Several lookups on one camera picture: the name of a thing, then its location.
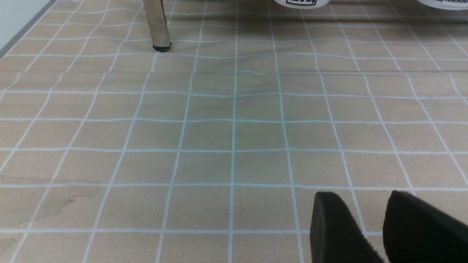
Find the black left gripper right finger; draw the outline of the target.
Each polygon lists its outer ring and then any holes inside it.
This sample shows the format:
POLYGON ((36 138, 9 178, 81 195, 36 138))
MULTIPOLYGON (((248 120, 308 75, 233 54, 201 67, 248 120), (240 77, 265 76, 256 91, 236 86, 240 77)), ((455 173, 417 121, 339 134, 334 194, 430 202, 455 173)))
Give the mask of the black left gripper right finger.
POLYGON ((466 263, 468 227, 405 191, 392 191, 383 224, 391 263, 466 263))

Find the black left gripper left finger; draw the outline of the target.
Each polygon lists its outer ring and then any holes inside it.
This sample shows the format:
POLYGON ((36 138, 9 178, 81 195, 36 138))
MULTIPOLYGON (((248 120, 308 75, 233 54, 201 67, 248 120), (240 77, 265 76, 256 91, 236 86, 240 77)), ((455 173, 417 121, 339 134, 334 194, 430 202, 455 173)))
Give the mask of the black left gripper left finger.
POLYGON ((336 193, 317 192, 310 226, 313 263, 383 263, 336 193))

